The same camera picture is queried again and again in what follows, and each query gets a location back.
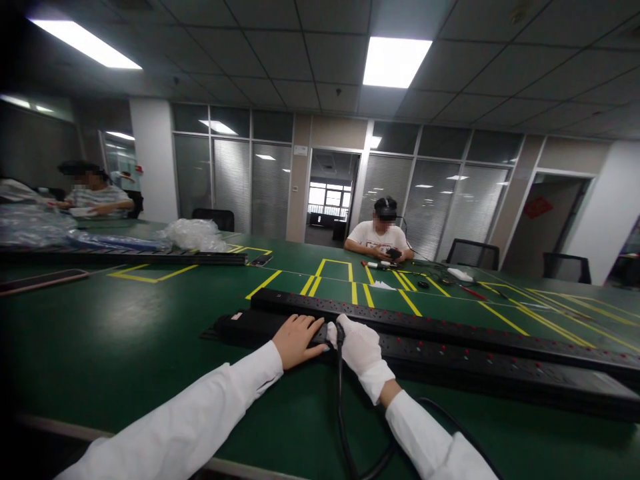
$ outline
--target white lab coat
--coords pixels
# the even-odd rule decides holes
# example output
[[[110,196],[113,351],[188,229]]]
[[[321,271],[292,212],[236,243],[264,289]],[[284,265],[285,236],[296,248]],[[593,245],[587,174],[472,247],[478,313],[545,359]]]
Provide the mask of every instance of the white lab coat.
[[[110,439],[94,441],[58,480],[186,480],[220,448],[246,410],[280,376],[272,341],[204,375]],[[422,479],[495,480],[484,459],[402,391],[387,409],[398,443]]]

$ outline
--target person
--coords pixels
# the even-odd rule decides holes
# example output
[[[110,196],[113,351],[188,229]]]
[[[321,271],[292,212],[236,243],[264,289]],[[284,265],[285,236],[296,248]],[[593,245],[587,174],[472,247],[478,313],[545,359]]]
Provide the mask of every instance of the person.
[[[373,220],[358,223],[345,240],[345,250],[370,255],[380,260],[392,261],[387,252],[400,251],[395,262],[413,258],[405,233],[394,222],[397,218],[397,202],[391,197],[376,200],[373,204]]]
[[[345,332],[342,354],[374,404],[382,403],[394,437],[422,479],[495,480],[484,458],[460,433],[448,434],[396,382],[382,360],[374,330],[337,318]],[[327,345],[307,348],[324,319],[292,315],[272,340],[234,365],[225,363],[110,439],[98,439],[56,478],[184,480],[215,454],[251,404],[283,372]],[[336,346],[336,326],[327,336]]]
[[[64,201],[56,202],[58,208],[93,207],[92,213],[110,217],[125,217],[127,211],[133,209],[133,200],[118,187],[110,185],[109,176],[98,165],[66,161],[58,166],[58,170],[79,184]]]

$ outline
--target white t-shirt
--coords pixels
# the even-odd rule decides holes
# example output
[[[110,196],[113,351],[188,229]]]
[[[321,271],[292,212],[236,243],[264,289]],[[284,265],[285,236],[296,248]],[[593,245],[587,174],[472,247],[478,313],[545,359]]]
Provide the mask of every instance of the white t-shirt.
[[[348,236],[348,239],[366,247],[380,245],[380,251],[383,253],[388,252],[390,248],[395,248],[400,252],[409,249],[405,233],[400,227],[392,225],[384,235],[378,235],[373,228],[373,220],[360,222]]]

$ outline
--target red decoration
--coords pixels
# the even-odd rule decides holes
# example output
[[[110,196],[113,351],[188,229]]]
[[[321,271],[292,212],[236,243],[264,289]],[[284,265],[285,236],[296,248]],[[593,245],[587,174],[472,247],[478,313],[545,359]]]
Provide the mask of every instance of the red decoration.
[[[530,219],[539,217],[540,215],[552,210],[553,205],[550,204],[546,198],[538,197],[536,200],[530,201],[525,205],[525,213]]]

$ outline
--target smartphone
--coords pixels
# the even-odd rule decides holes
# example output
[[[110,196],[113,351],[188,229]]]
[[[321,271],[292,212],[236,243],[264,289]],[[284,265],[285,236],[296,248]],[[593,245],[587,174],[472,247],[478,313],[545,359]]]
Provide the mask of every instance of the smartphone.
[[[35,290],[56,283],[65,283],[82,278],[88,278],[89,274],[84,270],[71,269],[63,270],[55,273],[47,273],[46,275],[38,275],[37,277],[29,277],[20,280],[13,280],[6,283],[0,283],[0,297],[6,297],[14,293],[20,293],[28,290]]]
[[[260,255],[256,260],[252,261],[250,265],[252,267],[264,267],[272,258],[273,255]]]

